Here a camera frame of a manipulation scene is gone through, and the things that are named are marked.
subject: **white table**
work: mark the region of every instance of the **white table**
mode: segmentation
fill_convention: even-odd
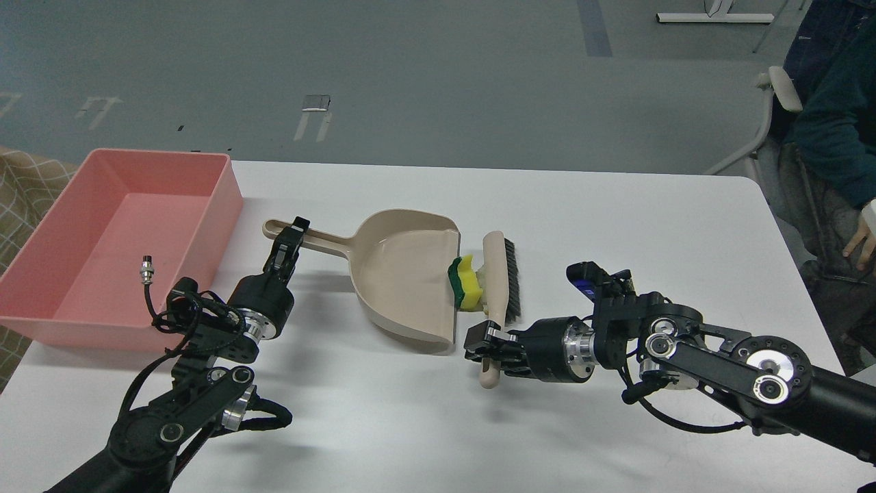
[[[411,208],[453,218],[461,251],[488,231],[517,245],[518,328],[588,315],[565,280],[585,260],[630,268],[708,323],[798,343],[839,371],[815,310],[757,186],[744,178],[494,169],[235,162],[244,209],[212,289],[227,296],[260,271],[268,218],[308,218],[352,234],[370,214]],[[871,466],[807,438],[679,432],[620,400],[601,368],[580,385],[503,377],[477,384],[461,314],[446,351],[382,332],[365,318],[342,259],[304,251],[296,305],[254,365],[263,397],[292,425],[212,439],[174,492],[854,491]],[[0,396],[0,489],[42,491],[103,448],[133,376],[152,357],[33,344]],[[139,402],[170,389],[169,369]],[[653,396],[677,418],[734,417],[695,391]]]

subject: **pink plastic bin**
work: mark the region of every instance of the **pink plastic bin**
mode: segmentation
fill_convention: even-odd
[[[143,255],[156,310],[182,276],[208,288],[243,203],[225,154],[97,149],[0,277],[0,324],[58,346],[172,347],[150,327]]]

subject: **dustpan handle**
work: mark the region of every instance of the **dustpan handle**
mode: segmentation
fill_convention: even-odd
[[[280,221],[279,219],[268,219],[262,224],[262,233],[267,238],[274,239],[277,238],[279,232],[283,231],[283,228],[289,225],[289,223]],[[311,228],[305,233],[304,242],[301,246],[310,250],[316,250],[317,252],[343,257],[349,260],[350,254],[352,253],[352,242],[352,238],[335,236],[334,234],[317,231]]]
[[[344,238],[341,236],[335,236],[334,234],[328,234],[327,232],[308,229],[307,234],[304,235],[304,242],[301,246],[309,250],[316,250],[317,252],[335,255],[349,260],[350,254],[353,251],[351,245],[352,241],[352,238]]]

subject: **beige dustpan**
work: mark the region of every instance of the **beige dustpan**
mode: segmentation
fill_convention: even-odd
[[[289,225],[271,219],[275,238]],[[447,267],[459,255],[459,230],[448,218],[391,209],[367,218],[350,238],[313,229],[305,248],[344,257],[368,318],[387,331],[428,342],[453,343],[456,307]]]

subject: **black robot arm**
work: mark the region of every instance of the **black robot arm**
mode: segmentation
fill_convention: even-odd
[[[306,219],[296,218],[284,228],[262,274],[242,279],[227,303],[212,292],[198,292],[197,282],[184,277],[168,294],[167,310],[156,313],[149,296],[152,259],[144,258],[140,272],[152,324],[162,332],[182,333],[183,338],[134,379],[107,446],[49,492],[168,491],[207,439],[242,430],[277,429],[292,422],[285,407],[258,396],[251,368],[223,368],[215,361],[252,363],[258,343],[279,336],[294,304],[286,285],[309,225]],[[172,358],[179,358],[171,370],[173,388],[132,409],[146,377]],[[272,416],[244,420],[247,411]]]
[[[751,427],[762,433],[805,434],[876,463],[876,389],[815,367],[792,341],[754,337],[707,325],[702,315],[660,293],[637,295],[629,271],[609,275],[593,262],[569,266],[567,277],[594,303],[593,316],[547,318],[525,331],[485,322],[469,329],[466,358],[501,362],[509,376],[545,382],[586,382],[596,365],[615,369],[627,404],[693,432]],[[722,340],[717,351],[705,337]],[[636,341],[633,353],[628,343]],[[639,382],[627,361],[639,363]],[[742,418],[736,425],[687,425],[654,410],[645,397],[660,389],[698,389]]]

